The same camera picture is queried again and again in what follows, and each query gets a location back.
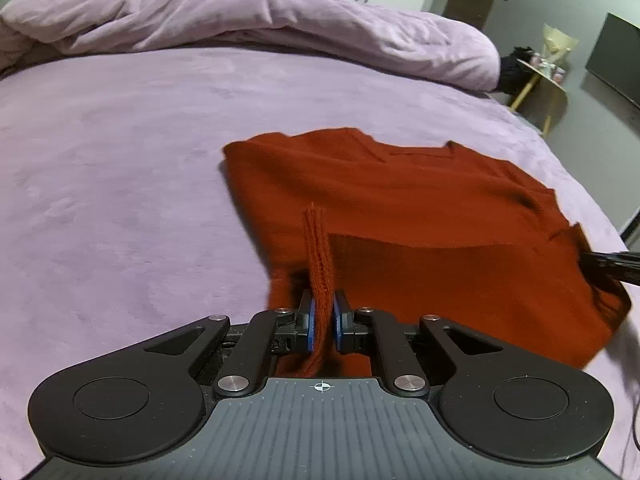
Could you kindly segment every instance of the television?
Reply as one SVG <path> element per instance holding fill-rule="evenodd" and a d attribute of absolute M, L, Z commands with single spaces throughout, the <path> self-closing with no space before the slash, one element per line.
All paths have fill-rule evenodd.
<path fill-rule="evenodd" d="M 640 107 L 640 28 L 607 14 L 587 70 Z"/>

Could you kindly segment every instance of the bottle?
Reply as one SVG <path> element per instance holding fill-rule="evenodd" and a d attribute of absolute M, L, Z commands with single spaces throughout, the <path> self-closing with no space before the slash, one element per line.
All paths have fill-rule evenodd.
<path fill-rule="evenodd" d="M 540 63 L 542 63 L 542 56 L 540 56 L 539 53 L 534 52 L 533 56 L 531 56 L 531 60 L 529 61 L 529 64 L 532 67 L 538 67 L 540 66 Z"/>
<path fill-rule="evenodd" d="M 554 70 L 554 76 L 553 76 L 553 80 L 558 83 L 559 85 L 561 85 L 564 82 L 564 76 L 566 75 L 566 70 L 563 68 L 560 68 L 559 66 L 556 67 L 556 69 Z"/>

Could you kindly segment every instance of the black cable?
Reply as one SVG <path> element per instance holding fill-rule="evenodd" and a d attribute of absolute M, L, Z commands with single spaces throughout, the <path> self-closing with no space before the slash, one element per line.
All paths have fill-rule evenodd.
<path fill-rule="evenodd" d="M 638 408 L 640 408 L 640 401 L 636 402 L 636 407 L 634 408 L 634 420 L 631 423 L 631 431 L 634 436 L 634 444 L 636 444 L 636 449 L 640 451 L 640 442 L 638 442 L 638 430 L 636 426 L 638 425 Z"/>
<path fill-rule="evenodd" d="M 628 242 L 629 238 L 631 238 L 631 235 L 634 233 L 634 231 L 638 228 L 638 225 L 640 225 L 640 212 L 638 212 L 636 216 L 633 217 L 632 221 L 629 222 L 629 224 L 625 227 L 625 230 L 622 231 L 622 234 L 620 235 L 620 238 L 622 238 L 622 241 L 625 244 Z"/>

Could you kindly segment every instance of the black circular pad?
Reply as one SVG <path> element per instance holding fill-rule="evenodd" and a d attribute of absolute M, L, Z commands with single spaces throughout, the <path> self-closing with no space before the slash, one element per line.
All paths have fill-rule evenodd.
<path fill-rule="evenodd" d="M 535 377 L 517 377 L 499 384 L 495 403 L 509 415 L 525 420 L 545 420 L 560 415 L 569 397 L 560 386 Z"/>
<path fill-rule="evenodd" d="M 595 452 L 613 421 L 606 389 L 580 370 L 509 347 L 464 356 L 438 406 L 462 442 L 508 462 L 551 464 Z"/>
<path fill-rule="evenodd" d="M 149 400 L 144 384 L 125 377 L 91 381 L 74 395 L 74 406 L 91 418 L 115 420 L 139 412 Z"/>

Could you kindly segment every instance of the metal screw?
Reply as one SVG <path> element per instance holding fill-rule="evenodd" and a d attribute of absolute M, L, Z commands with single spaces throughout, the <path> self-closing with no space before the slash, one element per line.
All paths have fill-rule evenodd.
<path fill-rule="evenodd" d="M 218 387 L 226 392 L 239 392 L 248 385 L 248 379 L 242 375 L 228 375 L 218 381 Z"/>
<path fill-rule="evenodd" d="M 417 375 L 401 375 L 396 377 L 394 381 L 396 388 L 404 390 L 406 392 L 417 392 L 425 387 L 427 384 L 422 377 Z"/>

